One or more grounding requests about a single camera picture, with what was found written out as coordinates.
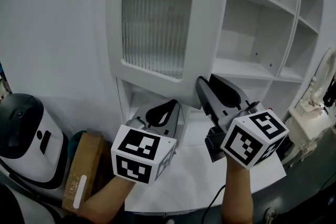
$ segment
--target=cabinet door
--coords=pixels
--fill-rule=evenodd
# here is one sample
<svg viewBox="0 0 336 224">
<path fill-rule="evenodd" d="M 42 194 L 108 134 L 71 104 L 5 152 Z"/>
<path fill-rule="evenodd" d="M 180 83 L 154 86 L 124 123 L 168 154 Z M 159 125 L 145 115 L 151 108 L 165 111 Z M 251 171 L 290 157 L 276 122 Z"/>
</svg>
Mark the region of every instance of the cabinet door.
<svg viewBox="0 0 336 224">
<path fill-rule="evenodd" d="M 111 74 L 199 107 L 197 77 L 211 74 L 226 0 L 106 0 Z"/>
</svg>

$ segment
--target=forearm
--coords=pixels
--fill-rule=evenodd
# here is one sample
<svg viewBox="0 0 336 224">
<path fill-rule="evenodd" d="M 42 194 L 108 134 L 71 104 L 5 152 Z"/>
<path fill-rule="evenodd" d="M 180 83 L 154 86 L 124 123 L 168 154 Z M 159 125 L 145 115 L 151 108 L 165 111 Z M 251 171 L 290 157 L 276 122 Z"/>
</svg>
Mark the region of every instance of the forearm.
<svg viewBox="0 0 336 224">
<path fill-rule="evenodd" d="M 79 208 L 78 215 L 93 223 L 109 223 L 118 213 L 135 182 L 114 177 Z"/>
<path fill-rule="evenodd" d="M 225 224 L 250 224 L 253 222 L 250 172 L 230 157 L 227 157 L 222 220 Z"/>
</svg>

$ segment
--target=white table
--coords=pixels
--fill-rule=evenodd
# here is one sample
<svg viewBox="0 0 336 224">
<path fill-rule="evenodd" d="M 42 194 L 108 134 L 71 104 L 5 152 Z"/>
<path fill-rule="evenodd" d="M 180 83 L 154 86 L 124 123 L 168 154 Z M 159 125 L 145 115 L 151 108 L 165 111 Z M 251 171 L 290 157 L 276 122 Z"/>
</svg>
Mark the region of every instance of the white table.
<svg viewBox="0 0 336 224">
<path fill-rule="evenodd" d="M 203 113 L 192 113 L 185 139 L 170 166 L 152 186 L 136 184 L 125 201 L 125 210 L 141 213 L 180 214 L 208 207 L 225 184 L 226 159 L 212 163 L 204 138 L 212 127 Z M 250 170 L 251 191 L 255 193 L 285 177 L 277 154 Z M 215 205 L 222 203 L 224 191 Z"/>
</svg>

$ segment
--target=wrist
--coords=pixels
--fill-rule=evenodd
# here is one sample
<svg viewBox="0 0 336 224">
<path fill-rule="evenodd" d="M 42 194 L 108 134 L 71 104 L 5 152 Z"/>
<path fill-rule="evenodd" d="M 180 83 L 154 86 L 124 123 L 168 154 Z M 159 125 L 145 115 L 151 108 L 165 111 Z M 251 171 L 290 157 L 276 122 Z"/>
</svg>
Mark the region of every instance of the wrist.
<svg viewBox="0 0 336 224">
<path fill-rule="evenodd" d="M 120 183 L 122 183 L 124 186 L 131 186 L 133 187 L 135 185 L 134 181 L 128 180 L 126 178 L 120 177 L 120 176 L 115 176 L 113 179 L 118 180 Z"/>
<path fill-rule="evenodd" d="M 245 170 L 245 168 L 242 167 L 239 162 L 237 162 L 236 160 L 234 160 L 229 155 L 226 155 L 226 162 L 227 162 L 227 170 L 229 170 L 229 171 Z"/>
</svg>

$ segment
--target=ribbed glass door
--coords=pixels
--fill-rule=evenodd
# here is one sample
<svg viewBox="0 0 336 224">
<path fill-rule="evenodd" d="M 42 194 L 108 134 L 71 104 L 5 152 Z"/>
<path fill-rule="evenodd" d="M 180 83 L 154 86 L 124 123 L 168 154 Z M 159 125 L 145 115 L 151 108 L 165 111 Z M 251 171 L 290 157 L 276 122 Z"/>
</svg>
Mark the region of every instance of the ribbed glass door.
<svg viewBox="0 0 336 224">
<path fill-rule="evenodd" d="M 123 59 L 180 79 L 192 0 L 122 0 Z"/>
</svg>

